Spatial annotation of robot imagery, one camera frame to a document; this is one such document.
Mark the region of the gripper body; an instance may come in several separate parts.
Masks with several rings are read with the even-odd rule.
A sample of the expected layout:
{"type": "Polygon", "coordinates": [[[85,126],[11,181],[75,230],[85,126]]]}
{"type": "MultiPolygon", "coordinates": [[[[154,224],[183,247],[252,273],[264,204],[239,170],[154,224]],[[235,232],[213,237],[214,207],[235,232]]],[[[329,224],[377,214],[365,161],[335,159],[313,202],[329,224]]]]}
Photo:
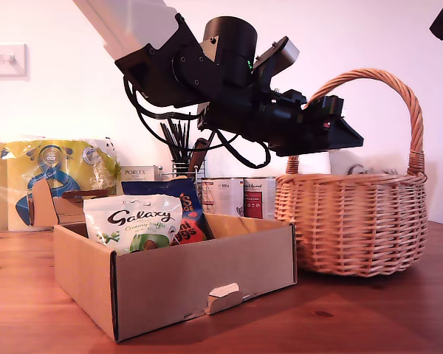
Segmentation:
{"type": "Polygon", "coordinates": [[[258,98],[258,141],[269,147],[342,147],[343,99],[308,103],[299,91],[270,91],[258,98]]]}

